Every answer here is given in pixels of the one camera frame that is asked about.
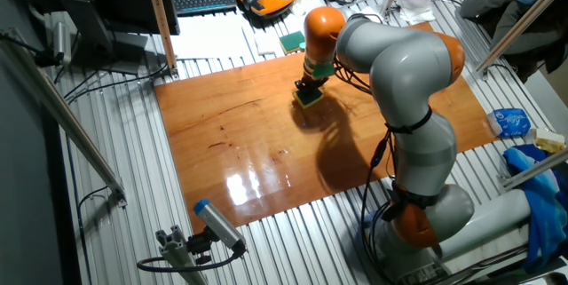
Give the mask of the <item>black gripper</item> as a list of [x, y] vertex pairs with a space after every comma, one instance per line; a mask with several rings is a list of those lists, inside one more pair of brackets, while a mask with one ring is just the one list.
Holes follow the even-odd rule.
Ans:
[[327, 77], [314, 79], [312, 75], [303, 74], [303, 77], [300, 80], [295, 81], [296, 92], [301, 93], [303, 91], [312, 91], [313, 93], [320, 95], [320, 87], [327, 80]]

